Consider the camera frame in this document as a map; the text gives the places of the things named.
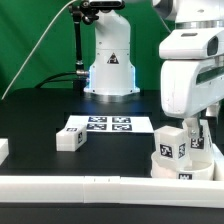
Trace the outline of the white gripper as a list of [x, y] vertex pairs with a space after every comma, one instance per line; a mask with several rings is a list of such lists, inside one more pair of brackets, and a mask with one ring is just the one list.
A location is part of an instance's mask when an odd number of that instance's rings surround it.
[[199, 119], [191, 117], [206, 109], [207, 117], [218, 117], [224, 99], [224, 61], [167, 60], [161, 68], [161, 104], [170, 117], [182, 122], [189, 138], [199, 137]]

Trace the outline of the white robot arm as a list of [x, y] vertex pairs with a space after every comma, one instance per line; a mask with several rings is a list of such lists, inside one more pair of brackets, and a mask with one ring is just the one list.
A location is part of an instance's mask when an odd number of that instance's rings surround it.
[[[188, 135], [201, 135], [198, 114], [224, 99], [224, 0], [150, 0], [157, 15], [175, 22], [159, 45], [161, 103], [182, 118]], [[136, 92], [130, 63], [130, 25], [116, 10], [121, 0], [87, 0], [97, 9], [96, 57], [89, 94], [106, 100]]]

